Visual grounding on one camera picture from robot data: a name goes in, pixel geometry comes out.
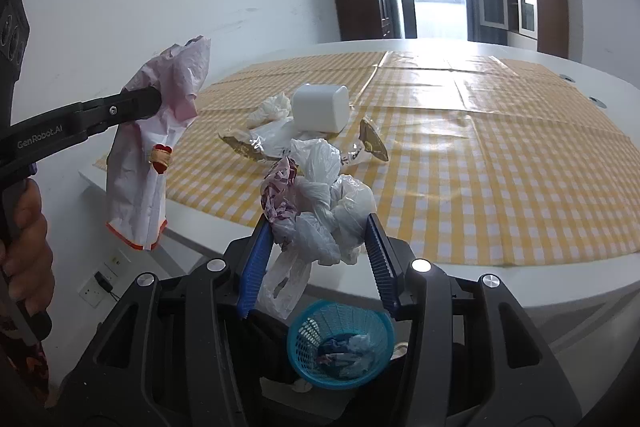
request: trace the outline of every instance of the white box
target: white box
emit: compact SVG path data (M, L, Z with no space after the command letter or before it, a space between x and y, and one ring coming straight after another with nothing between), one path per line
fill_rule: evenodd
M346 86L304 84L291 97L293 121L300 131L336 133L349 121Z

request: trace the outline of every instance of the blue basket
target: blue basket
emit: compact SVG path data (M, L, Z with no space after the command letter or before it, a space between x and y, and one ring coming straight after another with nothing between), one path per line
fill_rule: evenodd
M353 380L337 380L316 364L318 346L341 333L368 334L374 348L371 368ZM345 304L318 301L289 328L287 352L291 365L306 381L325 389L353 389L372 380L386 367L394 350L394 328L386 314Z

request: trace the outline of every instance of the screw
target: screw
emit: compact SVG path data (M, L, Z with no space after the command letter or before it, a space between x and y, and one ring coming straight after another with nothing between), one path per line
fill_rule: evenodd
M597 105L598 107L601 107L603 109L607 108L607 104L604 103L602 100L598 100L597 98L595 98L594 96L590 96L589 100L591 100L591 102L593 102L595 105Z
M149 286L153 283L154 281L154 276L152 273L143 273L142 275L138 276L138 279L136 279L136 283L138 284L138 286Z
M489 286L489 288L497 288L498 286L500 286L500 279L498 279L492 273L482 277L482 282L485 286Z
M431 269L431 263L426 259L416 259L411 263L411 268L417 272L428 272Z
M220 272L225 269L226 263L222 259L211 259L207 263L207 270L210 272Z

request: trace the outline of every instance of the white table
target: white table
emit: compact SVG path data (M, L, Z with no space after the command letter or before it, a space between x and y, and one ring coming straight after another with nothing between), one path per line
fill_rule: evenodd
M610 74L535 51L445 39L395 39L317 44L274 52L257 57L252 63L307 55L370 51L412 51L444 57L493 55L497 58L514 58L542 64L558 74L574 79L575 86L584 95L605 102L606 115L640 147L640 121L636 115L637 108L640 107L639 89ZM102 170L87 166L81 169L80 174L92 185L101 190L106 189L106 174ZM230 241L252 232L249 227L224 221L174 201L166 202L166 217L171 236L196 250L204 248L223 253ZM477 280L487 272L494 273L527 309L552 306L556 311L571 310L576 306L603 302L611 293L624 293L640 287L640 253L606 261L559 266L502 268L444 264L440 267L449 275L471 280ZM366 256L362 256L354 266L341 263L324 267L314 264L308 289L319 296L337 293L357 300L378 300L378 290Z

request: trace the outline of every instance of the red heart sticker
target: red heart sticker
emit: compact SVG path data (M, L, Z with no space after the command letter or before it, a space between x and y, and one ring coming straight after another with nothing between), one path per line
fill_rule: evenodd
M171 147L169 147L168 145L162 145L162 144L159 144L159 143L154 145L154 150L164 151L164 152L169 153L169 154L172 153ZM166 168L169 166L168 163L159 162L159 161L151 162L151 165L154 166L154 169L156 170L156 172L158 174L164 174L164 172L166 171Z

